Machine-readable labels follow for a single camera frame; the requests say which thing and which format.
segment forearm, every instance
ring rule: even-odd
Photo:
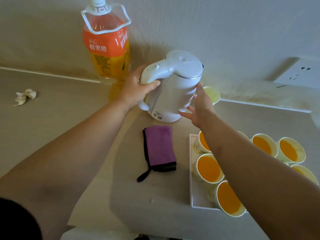
[[[202,118],[200,129],[226,179],[268,236],[276,238],[285,232],[286,237],[293,234],[297,238],[297,226],[305,237],[316,233],[319,219],[309,219],[320,213],[319,188],[241,137],[215,114],[207,112]]]
[[[74,205],[102,166],[127,111],[121,102],[109,103],[34,152],[0,179],[0,197],[31,211],[44,239],[59,239]]]

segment black sleeve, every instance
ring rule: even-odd
[[[18,203],[0,198],[0,216],[3,239],[42,239],[36,219]]]

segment countertop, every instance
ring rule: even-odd
[[[101,84],[0,70],[0,176],[36,149],[101,108]],[[15,92],[38,91],[35,100],[14,107]],[[249,138],[266,133],[275,141],[292,137],[304,147],[303,163],[320,179],[320,133],[310,114],[220,101],[217,114]],[[76,204],[70,225],[184,239],[267,239],[249,214],[231,218],[220,211],[193,209],[189,203],[188,136],[199,129],[181,118],[172,126],[177,170],[147,170],[142,130],[168,125],[134,108],[127,115],[106,161]]]

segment bottle label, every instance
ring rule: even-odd
[[[104,34],[92,34],[83,30],[82,36],[98,74],[123,80],[130,62],[127,28]]]

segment textured wallpaper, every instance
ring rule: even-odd
[[[196,55],[225,99],[317,109],[318,90],[272,81],[292,57],[320,58],[320,0],[106,0],[132,19],[132,66]],[[87,0],[0,0],[0,66],[97,79],[82,44]]]

